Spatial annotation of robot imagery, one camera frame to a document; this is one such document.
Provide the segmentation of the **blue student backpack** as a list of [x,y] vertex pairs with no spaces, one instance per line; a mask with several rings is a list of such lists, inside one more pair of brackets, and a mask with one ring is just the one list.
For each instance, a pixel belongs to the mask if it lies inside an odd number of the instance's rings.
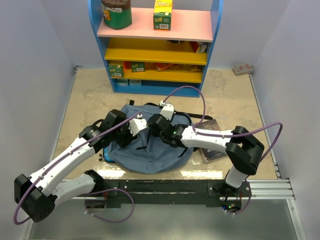
[[[160,113],[157,104],[148,102],[144,105],[135,105],[130,100],[121,109],[128,117],[137,112],[142,112],[144,119],[148,120],[153,114]],[[173,125],[184,124],[191,126],[192,119],[201,119],[202,114],[176,111],[171,123]],[[197,148],[171,147],[162,142],[159,137],[152,136],[150,128],[139,133],[137,139],[124,148],[120,148],[115,142],[106,147],[109,157],[127,170],[142,174],[156,174],[168,172],[183,166]]]

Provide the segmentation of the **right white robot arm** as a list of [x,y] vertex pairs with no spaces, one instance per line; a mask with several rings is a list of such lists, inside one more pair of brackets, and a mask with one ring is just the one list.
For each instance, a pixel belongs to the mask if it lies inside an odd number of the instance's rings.
[[152,135],[173,148],[202,148],[226,153],[232,162],[224,183],[223,192],[230,197],[240,190],[248,176],[257,173],[264,152],[264,145],[242,126],[233,130],[214,131],[193,128],[184,124],[172,125],[161,114],[154,114],[147,121]]

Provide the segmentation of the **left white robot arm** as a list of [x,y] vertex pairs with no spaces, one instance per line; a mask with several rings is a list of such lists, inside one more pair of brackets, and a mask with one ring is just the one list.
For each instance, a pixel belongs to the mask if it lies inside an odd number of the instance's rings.
[[128,117],[113,109],[104,119],[85,127],[69,147],[43,168],[30,175],[22,173],[17,176],[14,180],[14,201],[17,204],[14,223],[25,223],[25,220],[18,220],[20,210],[27,214],[27,220],[39,223],[67,200],[81,195],[106,194],[109,190],[105,180],[94,170],[87,170],[69,181],[64,178],[111,143],[128,145],[146,126],[141,112]]

